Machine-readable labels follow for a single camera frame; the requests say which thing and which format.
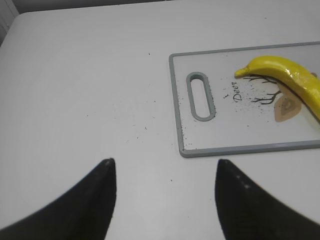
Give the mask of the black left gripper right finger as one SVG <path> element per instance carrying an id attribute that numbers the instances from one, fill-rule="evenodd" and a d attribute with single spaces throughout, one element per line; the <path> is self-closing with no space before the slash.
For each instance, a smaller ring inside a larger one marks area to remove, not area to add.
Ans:
<path id="1" fill-rule="evenodd" d="M 217 163 L 215 204 L 227 240 L 318 240 L 320 225 L 277 200 L 228 159 Z"/>

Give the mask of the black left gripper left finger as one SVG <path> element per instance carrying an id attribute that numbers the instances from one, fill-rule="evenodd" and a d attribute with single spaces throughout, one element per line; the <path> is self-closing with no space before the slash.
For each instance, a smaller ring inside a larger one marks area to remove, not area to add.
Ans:
<path id="1" fill-rule="evenodd" d="M 117 199 L 116 163 L 102 160 L 62 196 L 0 231 L 2 240 L 103 240 Z"/>

